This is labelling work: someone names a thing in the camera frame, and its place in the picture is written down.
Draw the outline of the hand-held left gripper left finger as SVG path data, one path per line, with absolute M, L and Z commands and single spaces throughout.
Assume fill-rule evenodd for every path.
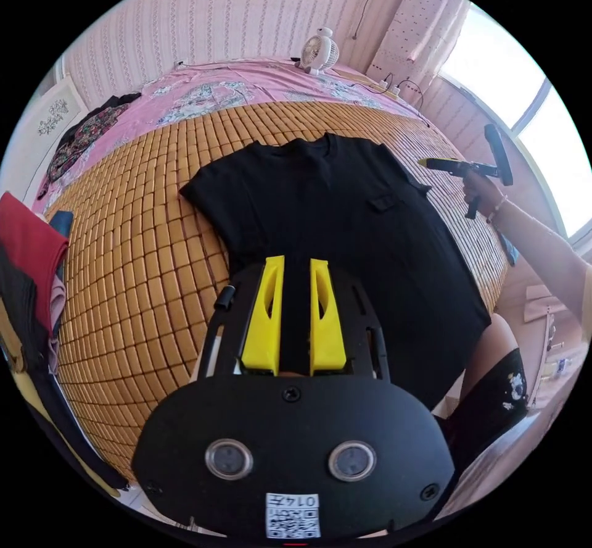
M 241 355 L 245 368 L 279 368 L 284 268 L 284 256 L 266 258 Z

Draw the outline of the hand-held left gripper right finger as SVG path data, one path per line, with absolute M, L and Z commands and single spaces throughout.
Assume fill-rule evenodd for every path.
M 310 260 L 310 368 L 343 369 L 346 352 L 326 260 Z

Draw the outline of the person's right hand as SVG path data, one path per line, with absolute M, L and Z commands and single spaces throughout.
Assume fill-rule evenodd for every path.
M 506 196 L 489 178 L 470 170 L 463 178 L 464 200 L 471 205 L 477 201 L 477 211 L 487 220 L 499 211 Z

